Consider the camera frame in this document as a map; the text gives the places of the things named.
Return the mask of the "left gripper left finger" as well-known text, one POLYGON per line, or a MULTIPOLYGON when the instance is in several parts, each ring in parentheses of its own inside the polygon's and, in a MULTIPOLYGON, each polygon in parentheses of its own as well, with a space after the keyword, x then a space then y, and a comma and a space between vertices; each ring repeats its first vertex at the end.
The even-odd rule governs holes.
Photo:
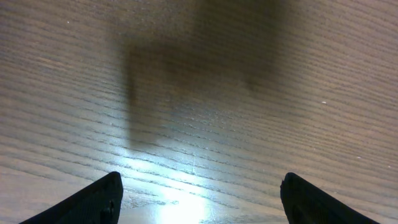
POLYGON ((122 198, 121 174, 110 172, 21 224, 117 224, 122 198))

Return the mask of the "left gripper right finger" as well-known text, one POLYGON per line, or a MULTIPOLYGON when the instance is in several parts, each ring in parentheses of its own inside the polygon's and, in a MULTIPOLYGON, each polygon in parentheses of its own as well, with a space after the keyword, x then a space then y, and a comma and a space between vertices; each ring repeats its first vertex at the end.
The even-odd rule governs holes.
POLYGON ((378 224, 293 172, 280 186, 289 224, 378 224))

